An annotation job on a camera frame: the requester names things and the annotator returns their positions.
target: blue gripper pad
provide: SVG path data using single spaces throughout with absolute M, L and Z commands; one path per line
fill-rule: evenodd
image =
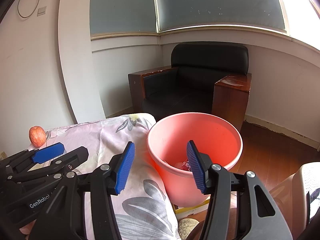
M 120 194 L 120 191 L 124 189 L 125 184 L 129 176 L 129 172 L 133 163 L 135 154 L 135 147 L 133 142 L 129 142 L 122 153 L 122 162 L 117 171 L 117 181 L 115 186 L 115 191 L 117 194 Z
M 187 143 L 187 157 L 192 169 L 193 177 L 195 178 L 197 188 L 201 190 L 201 193 L 204 193 L 204 191 L 207 188 L 205 184 L 204 170 L 200 164 L 199 152 L 196 149 L 196 146 L 193 143 L 193 141 L 189 141 Z
M 62 143 L 55 143 L 46 148 L 43 148 L 35 153 L 32 157 L 34 163 L 45 163 L 64 152 L 64 145 Z

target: bed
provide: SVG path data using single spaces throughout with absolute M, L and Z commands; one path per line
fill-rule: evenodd
M 125 189 L 120 195 L 112 196 L 123 239 L 180 239 L 177 219 L 147 149 L 147 134 L 155 123 L 150 114 L 127 114 L 59 127 L 46 132 L 47 141 L 41 147 L 61 142 L 65 153 L 80 146 L 86 147 L 88 160 L 74 169 L 77 174 L 84 174 L 108 163 L 113 155 L 122 153 L 128 141 L 135 143 L 135 159 Z M 48 166 L 50 162 L 37 164 L 36 168 Z M 94 239 L 90 193 L 85 195 L 85 222 L 87 238 Z

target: white plastic stool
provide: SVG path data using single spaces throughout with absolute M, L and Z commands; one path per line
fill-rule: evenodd
M 297 239 L 307 224 L 307 193 L 320 188 L 320 162 L 307 163 L 278 186 L 270 190 L 284 219 Z

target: pink bucket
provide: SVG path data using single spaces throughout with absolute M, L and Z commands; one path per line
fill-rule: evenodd
M 199 152 L 213 163 L 231 169 L 242 152 L 242 139 L 229 122 L 211 114 L 181 113 L 157 122 L 148 134 L 148 149 L 156 163 L 170 201 L 180 207 L 201 204 L 207 196 L 197 189 L 191 171 L 173 167 L 187 159 L 187 142 L 193 140 Z

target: light switch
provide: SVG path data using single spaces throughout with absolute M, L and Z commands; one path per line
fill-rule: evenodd
M 38 14 L 37 14 L 37 16 L 40 16 L 40 15 L 45 14 L 45 11 L 46 11 L 46 10 L 47 10 L 47 7 L 46 7 L 46 6 L 39 8 L 39 9 L 38 9 Z

